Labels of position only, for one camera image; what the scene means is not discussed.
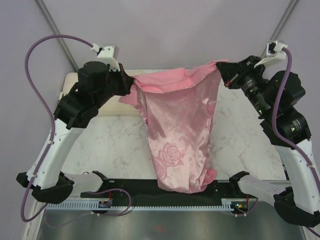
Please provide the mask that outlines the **cream pillow with bear print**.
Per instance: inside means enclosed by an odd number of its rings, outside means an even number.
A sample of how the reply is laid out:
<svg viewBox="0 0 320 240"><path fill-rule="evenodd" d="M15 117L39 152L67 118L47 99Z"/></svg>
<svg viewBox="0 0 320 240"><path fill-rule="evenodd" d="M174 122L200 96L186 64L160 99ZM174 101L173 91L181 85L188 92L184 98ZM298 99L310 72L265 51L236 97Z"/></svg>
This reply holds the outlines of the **cream pillow with bear print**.
<svg viewBox="0 0 320 240"><path fill-rule="evenodd" d="M76 72L68 73L65 77L62 91L59 94L59 100L67 95L73 85L78 81L78 74ZM98 117L105 116L129 116L140 117L140 113L131 105L121 103L120 96L115 95L108 100L99 110Z"/></svg>

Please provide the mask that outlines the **pink satin pillowcase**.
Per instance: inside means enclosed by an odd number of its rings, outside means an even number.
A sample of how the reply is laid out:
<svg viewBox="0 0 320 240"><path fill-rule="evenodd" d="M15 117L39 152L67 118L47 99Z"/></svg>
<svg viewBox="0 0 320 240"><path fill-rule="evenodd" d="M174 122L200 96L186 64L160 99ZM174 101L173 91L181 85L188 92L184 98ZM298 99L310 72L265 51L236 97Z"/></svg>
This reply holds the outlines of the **pink satin pillowcase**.
<svg viewBox="0 0 320 240"><path fill-rule="evenodd" d="M120 103L135 108L147 126L158 186L194 194L213 182L209 145L221 74L212 61L193 69L175 68L134 76Z"/></svg>

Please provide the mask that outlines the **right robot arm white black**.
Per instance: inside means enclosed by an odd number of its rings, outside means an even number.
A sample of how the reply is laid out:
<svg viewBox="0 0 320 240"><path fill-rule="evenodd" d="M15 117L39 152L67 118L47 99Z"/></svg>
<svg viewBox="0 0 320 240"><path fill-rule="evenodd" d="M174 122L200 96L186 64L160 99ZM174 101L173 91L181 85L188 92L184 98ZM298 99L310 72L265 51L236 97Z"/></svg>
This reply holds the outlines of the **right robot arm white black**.
<svg viewBox="0 0 320 240"><path fill-rule="evenodd" d="M261 127L278 152L290 186L279 187L246 171L233 175L228 191L233 197L254 196L271 206L292 225L313 228L320 223L320 176L306 118L295 109L305 95L296 73L287 67L265 79L257 56L240 62L219 62L216 67L226 88L240 89L261 120Z"/></svg>

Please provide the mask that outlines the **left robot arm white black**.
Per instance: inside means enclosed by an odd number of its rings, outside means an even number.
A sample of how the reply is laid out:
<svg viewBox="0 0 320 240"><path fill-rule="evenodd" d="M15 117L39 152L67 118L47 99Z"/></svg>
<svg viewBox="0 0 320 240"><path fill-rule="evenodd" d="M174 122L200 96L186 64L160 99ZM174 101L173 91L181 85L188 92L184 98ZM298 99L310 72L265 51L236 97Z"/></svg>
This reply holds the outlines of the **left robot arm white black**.
<svg viewBox="0 0 320 240"><path fill-rule="evenodd" d="M16 177L22 187L31 189L38 202L60 204L82 193L98 197L109 193L107 178L101 172L69 174L62 172L62 167L74 143L100 108L113 96L130 93L134 78L126 74L122 64L118 66L113 70L110 64L100 61L85 63L69 92L59 100L42 153L30 170Z"/></svg>

